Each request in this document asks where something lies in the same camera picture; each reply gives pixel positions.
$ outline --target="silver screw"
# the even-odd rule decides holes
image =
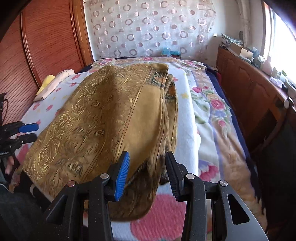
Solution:
[[[107,173],[103,173],[100,175],[100,178],[102,179],[107,179],[109,177],[109,175]]]
[[[226,187],[228,185],[228,182],[225,181],[225,180],[221,180],[220,182],[220,185],[223,186],[223,187]]]
[[[68,187],[74,187],[75,186],[75,181],[69,181],[67,183]]]
[[[186,177],[187,177],[188,179],[194,179],[194,175],[191,174],[191,173],[186,174]]]

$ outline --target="floral bedspread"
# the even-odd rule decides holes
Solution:
[[[179,105],[177,146],[174,153],[177,161],[204,181],[228,181],[262,227],[266,228],[266,218],[261,214],[261,203],[257,203],[255,198],[245,154],[231,121],[230,107],[215,91],[202,63],[158,57],[98,60],[88,72],[69,76],[47,99],[34,103],[22,120],[24,123],[38,122],[38,135],[50,124],[74,89],[89,74],[108,64],[126,66],[155,62],[167,63],[169,73],[175,77]],[[29,147],[30,144],[26,144],[16,151],[20,161],[24,159]],[[152,208],[145,217],[132,222],[112,222],[114,239],[179,239],[183,230],[185,209],[186,204],[177,202],[172,196],[168,183],[159,186]],[[207,205],[207,215],[208,240],[211,240],[210,205]]]

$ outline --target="black cable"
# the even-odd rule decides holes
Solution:
[[[3,122],[5,121],[5,118],[6,118],[6,116],[7,116],[7,111],[8,111],[8,99],[5,99],[4,101],[7,102],[7,107],[6,107],[5,116],[4,116],[4,118],[3,118]]]

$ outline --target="yellow pillow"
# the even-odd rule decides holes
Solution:
[[[46,76],[36,95],[38,95],[54,78],[55,77],[52,74],[50,74],[49,76]]]

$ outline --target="brown embroidered fabric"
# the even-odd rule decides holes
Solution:
[[[105,66],[74,91],[26,155],[23,170],[47,197],[69,180],[91,181],[130,153],[121,200],[112,220],[143,217],[159,183],[168,179],[164,155],[176,145],[176,89],[165,64]]]

